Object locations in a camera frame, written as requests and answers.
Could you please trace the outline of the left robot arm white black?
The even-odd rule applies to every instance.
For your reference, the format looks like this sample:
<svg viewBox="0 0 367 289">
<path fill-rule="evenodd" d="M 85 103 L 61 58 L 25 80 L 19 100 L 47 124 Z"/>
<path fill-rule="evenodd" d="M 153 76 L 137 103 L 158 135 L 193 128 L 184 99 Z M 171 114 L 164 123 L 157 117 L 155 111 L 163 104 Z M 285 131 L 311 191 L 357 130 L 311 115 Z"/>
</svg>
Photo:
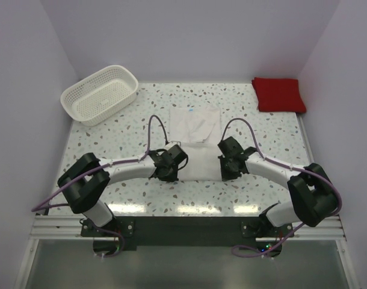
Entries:
<svg viewBox="0 0 367 289">
<path fill-rule="evenodd" d="M 139 178 L 175 182 L 188 160 L 180 145 L 172 143 L 137 158 L 100 160 L 87 153 L 58 178 L 57 184 L 72 212 L 83 214 L 100 235 L 109 236 L 122 230 L 114 213 L 100 199 L 107 186 Z"/>
</svg>

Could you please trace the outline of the white t shirt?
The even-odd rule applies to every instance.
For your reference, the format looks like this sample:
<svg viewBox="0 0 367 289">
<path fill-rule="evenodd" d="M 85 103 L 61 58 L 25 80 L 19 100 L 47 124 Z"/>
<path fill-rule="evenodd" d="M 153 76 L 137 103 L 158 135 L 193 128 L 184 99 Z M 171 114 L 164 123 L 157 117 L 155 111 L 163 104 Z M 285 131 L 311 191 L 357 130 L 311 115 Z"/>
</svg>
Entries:
<svg viewBox="0 0 367 289">
<path fill-rule="evenodd" d="M 218 107 L 170 109 L 169 139 L 178 141 L 188 164 L 178 172 L 180 181 L 221 181 L 221 111 Z"/>
</svg>

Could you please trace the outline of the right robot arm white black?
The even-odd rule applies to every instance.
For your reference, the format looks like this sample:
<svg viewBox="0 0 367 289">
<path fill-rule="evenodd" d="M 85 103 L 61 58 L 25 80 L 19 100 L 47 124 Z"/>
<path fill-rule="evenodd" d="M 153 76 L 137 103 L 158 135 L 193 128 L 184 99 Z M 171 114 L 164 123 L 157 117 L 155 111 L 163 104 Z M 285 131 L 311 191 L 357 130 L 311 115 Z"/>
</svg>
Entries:
<svg viewBox="0 0 367 289">
<path fill-rule="evenodd" d="M 243 149 L 233 137 L 220 141 L 218 148 L 221 151 L 218 158 L 222 180 L 230 181 L 243 174 L 251 174 L 275 182 L 289 191 L 289 202 L 269 206 L 256 221 L 249 224 L 249 229 L 255 234 L 271 237 L 281 226 L 294 222 L 316 227 L 342 208 L 337 189 L 317 163 L 308 166 L 282 163 L 266 157 L 254 147 Z"/>
</svg>

